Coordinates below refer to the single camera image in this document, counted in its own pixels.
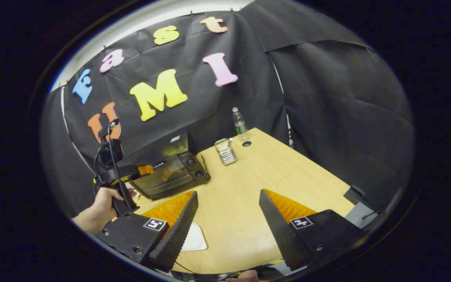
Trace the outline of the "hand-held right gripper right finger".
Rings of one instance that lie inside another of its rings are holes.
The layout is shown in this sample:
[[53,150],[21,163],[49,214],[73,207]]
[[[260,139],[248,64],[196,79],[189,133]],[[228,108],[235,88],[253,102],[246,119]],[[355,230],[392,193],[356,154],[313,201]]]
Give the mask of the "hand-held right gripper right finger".
[[343,255],[365,232],[333,210],[315,212],[268,189],[259,205],[290,270],[316,269]]

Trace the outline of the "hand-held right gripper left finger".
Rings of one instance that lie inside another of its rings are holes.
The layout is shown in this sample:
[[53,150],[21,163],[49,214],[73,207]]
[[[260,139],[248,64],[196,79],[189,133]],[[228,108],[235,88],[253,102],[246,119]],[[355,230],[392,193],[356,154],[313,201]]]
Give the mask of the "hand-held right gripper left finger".
[[189,191],[142,215],[120,215],[95,236],[138,264],[168,272],[182,250],[197,209],[198,194]]

